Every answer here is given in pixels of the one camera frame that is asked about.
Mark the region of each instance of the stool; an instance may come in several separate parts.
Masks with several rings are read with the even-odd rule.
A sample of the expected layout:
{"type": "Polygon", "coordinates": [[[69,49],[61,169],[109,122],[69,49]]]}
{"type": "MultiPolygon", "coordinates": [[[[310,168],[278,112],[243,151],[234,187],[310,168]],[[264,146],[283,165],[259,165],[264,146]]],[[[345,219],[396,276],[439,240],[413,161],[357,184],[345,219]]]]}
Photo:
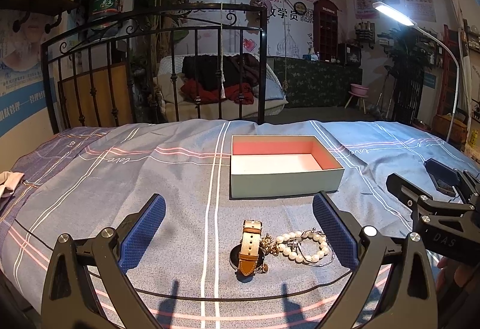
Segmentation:
{"type": "Polygon", "coordinates": [[[363,113],[366,114],[367,112],[366,112],[366,110],[365,110],[365,99],[368,97],[368,95],[358,95],[358,94],[356,94],[356,93],[354,93],[354,92],[352,92],[352,91],[349,91],[349,93],[351,94],[351,96],[350,96],[349,101],[346,102],[344,108],[346,109],[346,108],[349,106],[350,101],[352,100],[352,98],[353,98],[354,96],[356,96],[356,97],[358,97],[358,98],[360,99],[360,102],[359,102],[360,107],[362,107],[362,104],[363,104],[363,113]]]}

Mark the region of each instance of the blue wall banner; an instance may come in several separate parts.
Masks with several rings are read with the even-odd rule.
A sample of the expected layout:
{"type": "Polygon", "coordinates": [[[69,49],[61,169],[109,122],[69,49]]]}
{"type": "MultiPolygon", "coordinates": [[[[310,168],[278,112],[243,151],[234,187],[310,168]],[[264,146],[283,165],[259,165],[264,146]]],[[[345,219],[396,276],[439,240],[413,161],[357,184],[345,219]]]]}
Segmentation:
{"type": "MultiPolygon", "coordinates": [[[[57,96],[53,78],[50,79],[50,87],[55,103],[57,96]]],[[[46,106],[42,81],[24,86],[0,97],[0,137],[46,106]]]]}

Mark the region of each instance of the lamp arm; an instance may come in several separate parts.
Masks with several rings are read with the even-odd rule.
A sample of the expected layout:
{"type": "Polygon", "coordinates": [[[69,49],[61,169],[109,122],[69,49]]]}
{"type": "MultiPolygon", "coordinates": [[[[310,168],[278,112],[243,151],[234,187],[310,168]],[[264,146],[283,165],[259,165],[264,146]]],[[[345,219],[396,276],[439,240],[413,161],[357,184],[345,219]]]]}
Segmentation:
{"type": "Polygon", "coordinates": [[[457,83],[455,85],[455,99],[454,99],[454,103],[453,103],[453,112],[452,112],[452,120],[450,121],[450,127],[448,128],[448,135],[447,135],[447,143],[448,141],[450,140],[450,134],[452,133],[452,128],[453,128],[453,121],[454,121],[454,117],[455,117],[455,113],[457,112],[457,104],[458,104],[458,89],[459,89],[459,86],[460,86],[460,65],[457,61],[457,59],[455,58],[455,55],[453,55],[452,51],[450,51],[450,49],[445,45],[443,44],[440,40],[438,40],[437,38],[435,38],[433,35],[430,35],[428,32],[422,30],[418,25],[415,25],[414,28],[419,31],[420,33],[422,33],[423,35],[425,36],[428,36],[429,38],[433,39],[436,43],[438,43],[439,45],[441,45],[447,52],[448,54],[450,54],[450,56],[452,57],[453,61],[455,62],[455,64],[457,65],[457,83]]]}

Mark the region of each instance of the green tin can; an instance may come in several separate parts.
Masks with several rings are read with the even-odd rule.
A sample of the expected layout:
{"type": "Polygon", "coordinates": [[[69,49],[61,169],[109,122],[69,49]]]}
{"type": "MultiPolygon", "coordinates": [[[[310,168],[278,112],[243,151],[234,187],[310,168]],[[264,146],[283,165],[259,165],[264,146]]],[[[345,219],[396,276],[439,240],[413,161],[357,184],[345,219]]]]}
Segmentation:
{"type": "MultiPolygon", "coordinates": [[[[88,21],[95,21],[98,19],[106,18],[108,16],[116,15],[119,12],[119,2],[120,0],[91,0],[89,5],[90,10],[88,21]]],[[[114,25],[115,23],[117,22],[114,21],[109,23],[103,23],[98,26],[92,27],[92,30],[102,30],[104,28],[110,27],[111,25],[114,25]]]]}

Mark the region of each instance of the shelf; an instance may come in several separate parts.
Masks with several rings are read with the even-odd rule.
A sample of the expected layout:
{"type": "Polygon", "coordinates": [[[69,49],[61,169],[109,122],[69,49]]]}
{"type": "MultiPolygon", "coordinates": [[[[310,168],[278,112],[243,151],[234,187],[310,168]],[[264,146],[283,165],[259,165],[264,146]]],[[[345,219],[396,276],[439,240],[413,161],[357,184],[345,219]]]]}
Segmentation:
{"type": "Polygon", "coordinates": [[[78,4],[70,0],[1,0],[1,9],[13,9],[41,13],[48,16],[57,16],[64,11],[71,11],[78,4]]]}

